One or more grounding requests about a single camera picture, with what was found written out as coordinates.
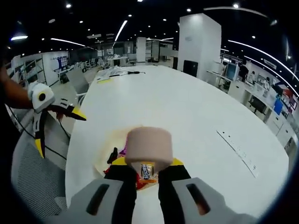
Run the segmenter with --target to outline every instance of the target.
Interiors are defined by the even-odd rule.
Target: person's arm
[[[5,93],[5,103],[8,106],[20,109],[33,108],[32,102],[28,98],[27,91],[9,78],[4,66],[0,71],[0,82]]]

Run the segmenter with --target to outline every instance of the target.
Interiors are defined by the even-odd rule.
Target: gray mesh chair
[[[66,74],[66,76],[68,77],[72,86],[75,88],[78,104],[81,105],[89,88],[89,83],[86,81],[84,73],[79,66],[75,66],[73,70],[70,70]]]
[[[26,130],[33,133],[31,122]],[[69,138],[49,114],[45,125],[45,144],[66,158]],[[45,159],[42,159],[34,139],[26,132],[22,133],[14,150],[11,182],[24,203],[41,220],[67,208],[65,164],[64,158],[48,149],[45,150]]]

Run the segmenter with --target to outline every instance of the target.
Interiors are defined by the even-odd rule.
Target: pink foam cylinder
[[[138,127],[128,133],[125,162],[132,166],[138,174],[141,164],[154,163],[157,173],[172,164],[171,134],[157,127]]]

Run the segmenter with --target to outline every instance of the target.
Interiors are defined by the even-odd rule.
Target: desk
[[[155,126],[172,134],[173,154],[191,177],[220,192],[228,207],[255,217],[282,188],[288,156],[268,127],[226,93],[164,66],[136,66],[146,74],[113,77],[90,86],[76,121],[66,163],[66,201],[96,178],[94,157],[114,130]],[[258,167],[255,178],[217,133],[226,128]],[[137,192],[134,224],[163,222],[158,185]]]
[[[109,65],[111,67],[114,66],[115,60],[120,60],[120,66],[126,66],[126,60],[128,57],[114,57],[114,58],[108,58],[107,61],[109,62]]]

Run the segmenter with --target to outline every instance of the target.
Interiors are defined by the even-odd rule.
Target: black cable
[[[61,124],[60,120],[58,120],[58,122],[59,122],[59,124],[60,124],[61,128],[63,129],[63,131],[64,131],[65,135],[68,137],[68,139],[69,139],[69,140],[71,140],[71,137],[70,137],[70,136],[69,136],[69,134],[66,132],[65,128],[62,126],[62,124]]]
[[[11,109],[9,106],[8,106],[8,108],[9,108],[10,112],[12,113],[12,115],[14,116],[14,118],[16,119],[16,121],[20,124],[20,126],[22,127],[22,129],[23,129],[28,135],[30,135],[33,139],[35,139],[35,137],[34,137],[32,134],[30,134],[30,133],[24,128],[24,126],[20,123],[19,119],[16,117],[16,115],[14,114],[14,112],[12,111],[12,109]],[[47,149],[50,150],[51,152],[54,152],[55,154],[59,155],[60,157],[62,157],[62,158],[64,158],[64,159],[66,160],[66,158],[65,158],[63,155],[59,154],[58,152],[55,152],[55,151],[54,151],[53,149],[51,149],[50,147],[48,147],[48,146],[45,145],[45,148],[47,148]]]

